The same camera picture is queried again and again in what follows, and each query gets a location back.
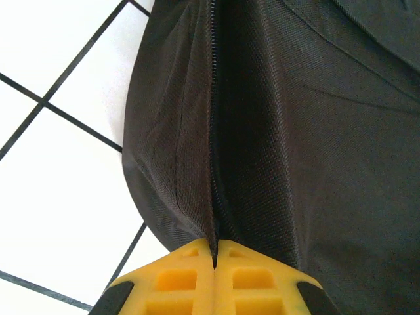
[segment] tile floor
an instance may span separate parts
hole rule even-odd
[[[168,253],[121,168],[152,5],[0,3],[0,314],[88,314],[112,279]]]

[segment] yellow plastic part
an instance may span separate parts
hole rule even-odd
[[[296,283],[310,276],[228,240],[216,270],[205,240],[118,278],[134,288],[119,315],[310,315]]]

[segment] black zipper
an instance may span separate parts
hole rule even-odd
[[[218,6],[219,0],[210,2],[211,22],[211,105],[210,105],[210,177],[213,216],[215,218],[216,249],[213,252],[213,264],[216,263],[217,242],[221,238],[228,238],[238,242],[240,239],[228,212],[224,208],[222,194],[219,191],[220,175],[217,166],[217,112],[218,112],[218,84],[219,84],[219,50],[218,50]]]

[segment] black grout line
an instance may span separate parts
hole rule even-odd
[[[72,306],[81,308],[82,310],[90,311],[92,309],[91,305],[82,303],[78,300],[72,299],[71,297],[68,297],[66,295],[63,295],[61,293],[55,292],[53,290],[47,289],[46,287],[41,287],[40,285],[34,284],[32,282],[23,280],[19,277],[13,276],[11,274],[7,274],[6,272],[0,271],[0,279],[6,280],[8,282],[11,282],[13,284],[20,285],[21,287],[25,287],[26,289],[38,292],[40,294],[44,294],[48,297],[52,297],[53,299],[59,300],[61,302],[65,302],[67,304],[70,304]]]
[[[109,17],[105,20],[105,22],[97,29],[97,31],[93,34],[93,36],[89,39],[87,44],[81,49],[81,51],[77,54],[77,56],[73,59],[72,62],[68,65],[68,67],[63,71],[60,77],[55,81],[52,87],[48,90],[48,92],[44,95],[43,99],[49,101],[51,97],[53,97],[54,93],[60,88],[63,82],[67,79],[67,77],[71,74],[71,72],[76,68],[76,66],[81,62],[83,57],[87,54],[87,52],[92,48],[92,46],[98,41],[99,37],[105,32],[106,28],[112,23],[112,21],[116,18],[116,16],[121,12],[124,6],[129,2],[129,0],[122,0],[119,5],[112,11]]]
[[[59,115],[60,117],[64,118],[65,120],[69,121],[73,125],[76,125],[80,129],[86,131],[91,136],[94,136],[96,139],[102,141],[103,143],[107,144],[111,148],[117,150],[119,153],[122,153],[123,148],[119,144],[116,144],[114,141],[112,141],[112,140],[108,139],[107,137],[103,136],[98,131],[95,131],[94,129],[90,128],[88,125],[82,123],[80,120],[78,120],[75,117],[67,114],[65,111],[63,111],[60,108],[52,105],[51,103],[47,102],[47,103],[45,103],[44,106],[46,108],[48,108],[50,111],[52,111],[52,112],[56,113],[57,115]]]
[[[0,81],[3,81],[7,85],[10,85],[12,88],[18,90],[19,92],[26,95],[27,97],[32,98],[34,101],[36,101],[38,103],[42,101],[42,98],[40,96],[38,96],[35,93],[29,91],[27,88],[21,86],[19,83],[17,83],[16,81],[13,81],[11,78],[5,76],[2,73],[0,73]]]
[[[150,12],[147,11],[140,3],[136,0],[129,0],[129,2],[134,5],[138,10],[142,11],[147,17],[150,16]]]
[[[108,284],[106,285],[107,289],[110,284],[116,279],[118,278],[121,270],[123,270],[125,263],[128,261],[131,253],[133,252],[134,248],[136,247],[139,239],[141,238],[141,236],[143,235],[144,230],[146,229],[146,223],[143,223],[142,226],[140,227],[140,230],[138,230],[136,236],[134,237],[133,241],[131,242],[127,252],[125,252],[124,257],[121,259],[121,262],[119,263],[117,269],[114,271],[114,274],[112,275],[110,281],[108,282]]]
[[[20,138],[22,133],[28,128],[30,123],[37,117],[39,112],[42,110],[43,106],[39,103],[35,108],[30,112],[30,114],[26,117],[26,119],[20,124],[20,126],[16,129],[13,135],[8,139],[5,145],[0,148],[0,161],[5,157],[6,153],[12,148],[13,144]]]

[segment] black bag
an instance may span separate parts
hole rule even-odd
[[[157,238],[240,242],[343,314],[420,313],[420,4],[156,0],[123,167]]]

